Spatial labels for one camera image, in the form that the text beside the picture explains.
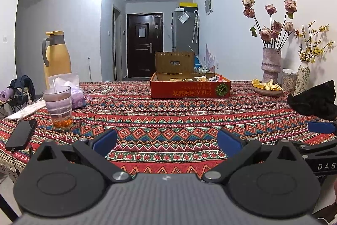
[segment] patterned tablecloth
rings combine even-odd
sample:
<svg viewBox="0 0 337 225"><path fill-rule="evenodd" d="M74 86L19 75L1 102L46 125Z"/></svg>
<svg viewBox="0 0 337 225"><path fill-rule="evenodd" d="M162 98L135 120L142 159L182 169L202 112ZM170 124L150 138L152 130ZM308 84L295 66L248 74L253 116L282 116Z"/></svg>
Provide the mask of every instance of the patterned tablecloth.
<svg viewBox="0 0 337 225"><path fill-rule="evenodd" d="M31 137L33 149L45 139L70 144L80 137L93 138L114 127L117 146L107 155L131 174L196 173L201 176L226 159L216 142L220 128L242 138L257 137L263 143L278 138L318 144L334 135L308 132L307 122L314 116L302 116L290 108L286 95L256 94L249 82L233 82L227 99L151 99L149 82L82 83L92 99L90 106L73 112L74 124L68 132L52 126L46 109L35 118L38 127ZM5 143L16 122L0 123L0 171L16 179L11 154ZM28 162L28 150L14 153L19 170Z"/></svg>

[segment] door handle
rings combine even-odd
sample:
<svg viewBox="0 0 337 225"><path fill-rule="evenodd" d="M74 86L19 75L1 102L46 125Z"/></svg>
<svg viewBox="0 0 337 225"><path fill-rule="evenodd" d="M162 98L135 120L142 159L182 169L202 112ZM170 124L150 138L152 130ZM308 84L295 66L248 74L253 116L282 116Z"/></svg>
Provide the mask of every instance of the door handle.
<svg viewBox="0 0 337 225"><path fill-rule="evenodd" d="M152 43L150 43L150 46L148 46L150 48L150 53L152 53Z"/></svg>

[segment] dried rose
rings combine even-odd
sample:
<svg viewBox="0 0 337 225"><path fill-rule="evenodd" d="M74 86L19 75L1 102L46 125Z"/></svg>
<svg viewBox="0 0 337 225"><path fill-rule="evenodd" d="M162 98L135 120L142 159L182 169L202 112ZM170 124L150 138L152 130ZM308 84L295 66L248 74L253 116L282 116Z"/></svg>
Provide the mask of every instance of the dried rose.
<svg viewBox="0 0 337 225"><path fill-rule="evenodd" d="M296 13L297 12L296 1L285 0L284 8L286 9L288 14Z"/></svg>
<svg viewBox="0 0 337 225"><path fill-rule="evenodd" d="M286 22L283 26L283 29L285 30L285 32L290 32L293 29L293 24L291 22Z"/></svg>
<svg viewBox="0 0 337 225"><path fill-rule="evenodd" d="M280 33L279 33L279 32L276 32L274 29L272 29L272 30L270 31L270 35L271 35L271 37L272 37L273 39L277 39L279 34L280 34Z"/></svg>
<svg viewBox="0 0 337 225"><path fill-rule="evenodd" d="M264 41L271 41L272 39L271 32L268 28L264 28L259 34Z"/></svg>
<svg viewBox="0 0 337 225"><path fill-rule="evenodd" d="M282 30L282 23L276 22L274 20L273 25L272 25L272 29L275 30L276 32L281 32L281 30Z"/></svg>
<svg viewBox="0 0 337 225"><path fill-rule="evenodd" d="M265 6L265 9L267 10L267 13L269 15L275 14L276 13L276 8L274 7L274 5L269 4Z"/></svg>
<svg viewBox="0 0 337 225"><path fill-rule="evenodd" d="M254 11L253 8L246 7L245 10L243 11L243 14L244 14L246 17L253 17L253 16L255 16L255 11Z"/></svg>
<svg viewBox="0 0 337 225"><path fill-rule="evenodd" d="M255 0L242 0L245 7L252 7L255 4Z"/></svg>

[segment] gray refrigerator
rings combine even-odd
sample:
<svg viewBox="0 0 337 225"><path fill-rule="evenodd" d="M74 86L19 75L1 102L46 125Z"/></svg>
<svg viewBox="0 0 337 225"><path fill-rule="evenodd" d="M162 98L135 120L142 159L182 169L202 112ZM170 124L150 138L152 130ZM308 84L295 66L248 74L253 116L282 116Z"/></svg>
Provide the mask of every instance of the gray refrigerator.
<svg viewBox="0 0 337 225"><path fill-rule="evenodd" d="M199 54L199 35L197 37L197 27L195 29L194 34L194 42L192 43L193 39L193 31L195 27L195 17L197 16L196 13L188 13L190 18L181 23L179 18L184 14L184 12L173 12L173 52L181 52L187 51L191 52L191 49L196 54Z"/></svg>

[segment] thermos handle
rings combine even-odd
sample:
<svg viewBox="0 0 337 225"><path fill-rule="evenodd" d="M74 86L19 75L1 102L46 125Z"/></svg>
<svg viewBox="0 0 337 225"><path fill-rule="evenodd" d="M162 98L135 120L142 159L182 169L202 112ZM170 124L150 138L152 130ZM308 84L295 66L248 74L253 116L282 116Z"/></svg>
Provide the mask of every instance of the thermos handle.
<svg viewBox="0 0 337 225"><path fill-rule="evenodd" d="M43 62L46 67L49 67L49 60L47 59L47 55L46 55L46 42L52 41L52 40L53 38L48 37L48 38L45 38L42 43L42 57L43 57Z"/></svg>

